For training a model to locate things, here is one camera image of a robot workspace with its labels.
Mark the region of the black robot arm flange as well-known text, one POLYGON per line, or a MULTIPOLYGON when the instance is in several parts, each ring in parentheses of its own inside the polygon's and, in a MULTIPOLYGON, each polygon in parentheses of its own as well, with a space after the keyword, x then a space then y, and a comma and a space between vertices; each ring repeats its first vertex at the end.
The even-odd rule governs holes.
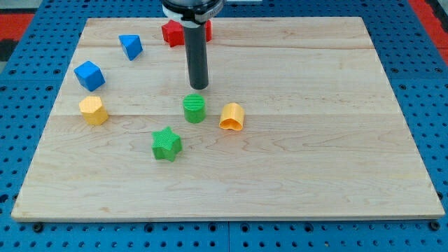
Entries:
POLYGON ((163 13, 187 28, 197 28, 217 16, 224 0, 161 0, 163 13))

